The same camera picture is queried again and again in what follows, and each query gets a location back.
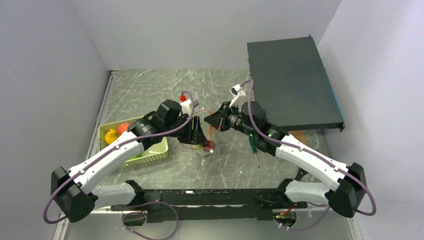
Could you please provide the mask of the clear zip top bag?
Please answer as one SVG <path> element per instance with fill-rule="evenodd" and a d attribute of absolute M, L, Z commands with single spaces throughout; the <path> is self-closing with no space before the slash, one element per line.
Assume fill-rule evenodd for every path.
<path fill-rule="evenodd" d="M 201 156 L 206 156 L 215 152 L 215 129 L 204 121 L 204 118 L 211 114 L 212 112 L 208 109 L 198 110 L 194 113 L 190 123 L 184 128 L 185 133 L 183 137 L 178 139 L 184 148 L 195 151 Z"/>

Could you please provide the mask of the dark red toy fruit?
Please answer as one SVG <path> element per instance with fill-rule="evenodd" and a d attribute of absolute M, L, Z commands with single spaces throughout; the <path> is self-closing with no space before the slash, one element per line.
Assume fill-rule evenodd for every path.
<path fill-rule="evenodd" d="M 214 141 L 210 141 L 208 147 L 209 147 L 209 149 L 214 150 L 216 148 L 215 142 Z"/>

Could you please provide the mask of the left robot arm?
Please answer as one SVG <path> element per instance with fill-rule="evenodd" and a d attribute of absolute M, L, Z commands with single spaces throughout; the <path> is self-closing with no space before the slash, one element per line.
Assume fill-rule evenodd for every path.
<path fill-rule="evenodd" d="M 165 137 L 176 138 L 183 144 L 208 144 L 200 119 L 194 115 L 198 104 L 197 99 L 181 103 L 167 99 L 156 111 L 132 122 L 93 157 L 68 170 L 55 169 L 51 174 L 51 200 L 71 223 L 102 207 L 126 205 L 131 210 L 139 209 L 145 202 L 145 192 L 134 180 L 116 185 L 99 183 L 131 157 L 142 154 Z"/>

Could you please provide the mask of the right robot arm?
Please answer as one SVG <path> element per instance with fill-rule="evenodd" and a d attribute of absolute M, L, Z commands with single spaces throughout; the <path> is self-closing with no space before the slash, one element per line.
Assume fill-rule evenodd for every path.
<path fill-rule="evenodd" d="M 329 206 L 346 218 L 360 212 L 358 208 L 367 193 L 364 168 L 356 162 L 338 162 L 301 143 L 282 127 L 270 123 L 256 101 L 245 102 L 240 109 L 223 102 L 204 121 L 219 132 L 234 129 L 247 135 L 258 150 L 287 160 L 320 180 L 316 183 L 285 179 L 275 194 L 280 207 L 310 202 Z"/>

